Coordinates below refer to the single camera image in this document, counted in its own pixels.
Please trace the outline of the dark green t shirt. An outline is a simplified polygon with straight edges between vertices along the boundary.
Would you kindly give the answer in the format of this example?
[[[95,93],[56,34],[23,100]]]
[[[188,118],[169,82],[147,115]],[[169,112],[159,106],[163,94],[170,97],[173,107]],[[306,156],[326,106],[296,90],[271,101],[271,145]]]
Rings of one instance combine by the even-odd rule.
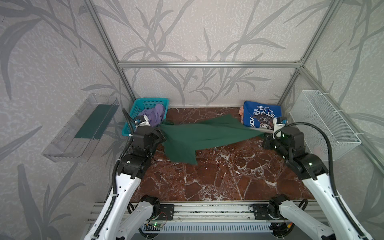
[[[196,165],[196,151],[217,148],[260,137],[264,133],[245,127],[231,115],[193,124],[161,124],[167,158],[175,163]]]

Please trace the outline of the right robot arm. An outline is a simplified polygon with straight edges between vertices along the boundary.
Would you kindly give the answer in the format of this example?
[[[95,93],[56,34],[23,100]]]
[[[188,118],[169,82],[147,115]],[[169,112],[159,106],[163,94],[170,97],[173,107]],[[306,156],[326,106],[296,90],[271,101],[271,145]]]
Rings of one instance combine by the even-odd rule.
[[[263,214],[273,220],[287,220],[313,240],[371,240],[372,236],[352,213],[337,190],[333,152],[328,136],[317,126],[302,123],[318,131],[326,142],[329,164],[306,151],[305,135],[292,123],[272,134],[266,134],[264,149],[274,150],[283,157],[286,166],[308,188],[328,220],[325,225],[305,212],[307,201],[296,205],[286,195],[271,198]]]

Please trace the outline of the teal plastic laundry basket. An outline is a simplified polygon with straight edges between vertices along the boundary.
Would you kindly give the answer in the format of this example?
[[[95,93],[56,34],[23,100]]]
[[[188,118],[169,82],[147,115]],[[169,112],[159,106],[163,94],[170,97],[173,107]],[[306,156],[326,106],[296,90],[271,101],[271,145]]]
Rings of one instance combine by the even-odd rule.
[[[135,100],[129,113],[132,119],[146,115],[152,127],[166,119],[169,100],[166,98],[141,98]]]

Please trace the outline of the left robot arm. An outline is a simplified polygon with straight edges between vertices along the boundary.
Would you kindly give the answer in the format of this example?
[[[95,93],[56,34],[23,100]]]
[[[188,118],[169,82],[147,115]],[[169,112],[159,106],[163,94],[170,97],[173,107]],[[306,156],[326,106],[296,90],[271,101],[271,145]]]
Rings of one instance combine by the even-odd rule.
[[[112,173],[112,189],[86,240],[130,240],[138,229],[157,215],[156,197],[146,196],[124,220],[133,194],[151,166],[158,145],[165,140],[158,128],[138,126],[117,160]]]

